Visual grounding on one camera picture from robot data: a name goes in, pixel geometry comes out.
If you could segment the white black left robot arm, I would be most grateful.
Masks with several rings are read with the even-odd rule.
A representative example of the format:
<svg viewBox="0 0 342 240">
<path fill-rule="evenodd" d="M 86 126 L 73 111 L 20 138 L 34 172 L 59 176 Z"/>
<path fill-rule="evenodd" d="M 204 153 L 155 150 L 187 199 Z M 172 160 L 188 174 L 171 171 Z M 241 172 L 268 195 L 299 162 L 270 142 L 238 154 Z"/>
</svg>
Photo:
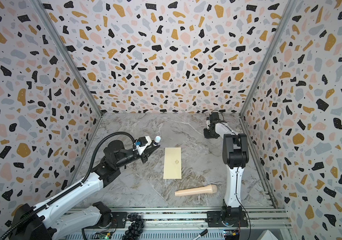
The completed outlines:
<svg viewBox="0 0 342 240">
<path fill-rule="evenodd" d="M 133 142 L 126 149 L 120 140 L 110 142 L 104 148 L 100 163 L 91 169 L 83 179 L 61 193 L 34 206 L 24 204 L 15 213 L 9 230 L 2 240 L 59 240 L 78 230 L 112 223 L 111 210 L 102 202 L 68 215 L 67 212 L 90 195 L 111 184 L 121 173 L 120 169 L 141 160 L 146 163 L 150 155 L 160 145 L 159 136 L 152 140 L 149 136 Z"/>
</svg>

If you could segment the cream paper envelope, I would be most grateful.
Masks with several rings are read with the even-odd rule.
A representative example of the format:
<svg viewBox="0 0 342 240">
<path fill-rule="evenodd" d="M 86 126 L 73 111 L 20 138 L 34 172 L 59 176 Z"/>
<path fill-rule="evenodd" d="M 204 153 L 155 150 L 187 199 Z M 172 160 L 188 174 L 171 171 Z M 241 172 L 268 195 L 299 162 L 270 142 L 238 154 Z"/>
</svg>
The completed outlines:
<svg viewBox="0 0 342 240">
<path fill-rule="evenodd" d="M 181 148 L 165 148 L 163 178 L 165 180 L 182 178 Z"/>
</svg>

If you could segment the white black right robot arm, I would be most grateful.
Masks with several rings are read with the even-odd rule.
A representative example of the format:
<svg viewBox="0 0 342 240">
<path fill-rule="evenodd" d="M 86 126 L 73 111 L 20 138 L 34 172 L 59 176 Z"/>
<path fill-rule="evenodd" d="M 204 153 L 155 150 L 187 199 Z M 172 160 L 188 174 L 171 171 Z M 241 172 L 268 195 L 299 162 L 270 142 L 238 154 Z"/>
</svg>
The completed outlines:
<svg viewBox="0 0 342 240">
<path fill-rule="evenodd" d="M 241 183 L 244 170 L 250 159 L 247 136 L 233 130 L 220 112 L 211 112 L 204 129 L 206 139 L 223 140 L 222 157 L 227 169 L 227 186 L 221 209 L 221 222 L 226 227 L 239 224 L 243 218 L 241 203 Z"/>
</svg>

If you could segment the blue white glue stick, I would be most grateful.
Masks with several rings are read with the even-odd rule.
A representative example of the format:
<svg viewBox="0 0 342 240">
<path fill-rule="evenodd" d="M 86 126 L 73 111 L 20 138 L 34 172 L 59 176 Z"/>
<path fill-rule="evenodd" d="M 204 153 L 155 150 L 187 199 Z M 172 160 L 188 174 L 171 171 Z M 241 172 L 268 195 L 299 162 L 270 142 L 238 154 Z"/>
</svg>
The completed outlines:
<svg viewBox="0 0 342 240">
<path fill-rule="evenodd" d="M 158 146 L 159 143 L 160 143 L 160 141 L 161 141 L 161 137 L 160 137 L 160 136 L 156 136 L 156 137 L 154 138 L 154 140 L 153 140 L 153 145 L 154 145 L 154 146 Z"/>
</svg>

